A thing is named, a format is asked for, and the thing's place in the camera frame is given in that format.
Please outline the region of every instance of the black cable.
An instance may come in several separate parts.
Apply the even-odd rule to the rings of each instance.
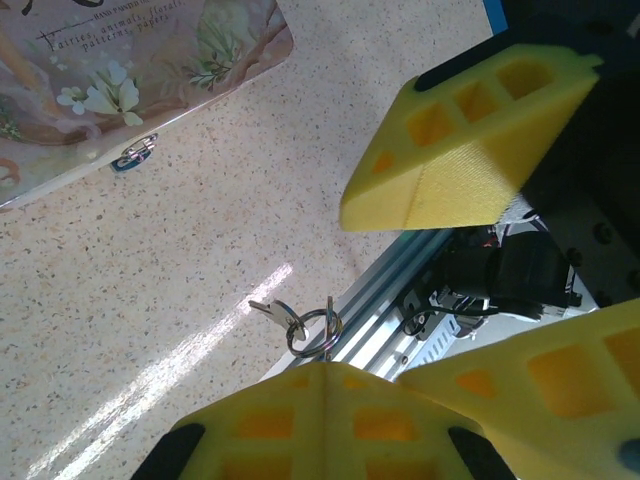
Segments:
[[[402,332],[405,335],[408,335],[410,337],[415,337],[418,333],[420,333],[420,330],[422,330],[422,328],[424,327],[424,323],[418,323],[417,318],[420,315],[424,315],[425,316],[425,323],[426,323],[426,316],[429,313],[448,313],[450,315],[462,315],[464,314],[465,317],[490,317],[492,315],[497,315],[500,313],[500,309],[496,308],[496,307],[490,307],[487,308],[486,310],[469,310],[469,309],[464,309],[464,310],[454,310],[452,308],[446,308],[446,307],[437,307],[435,305],[431,305],[429,308],[424,309],[422,312],[420,313],[416,313],[413,317],[408,317],[406,318],[403,322],[402,322]],[[410,322],[412,322],[417,325],[413,331],[407,331],[407,326],[409,325]]]

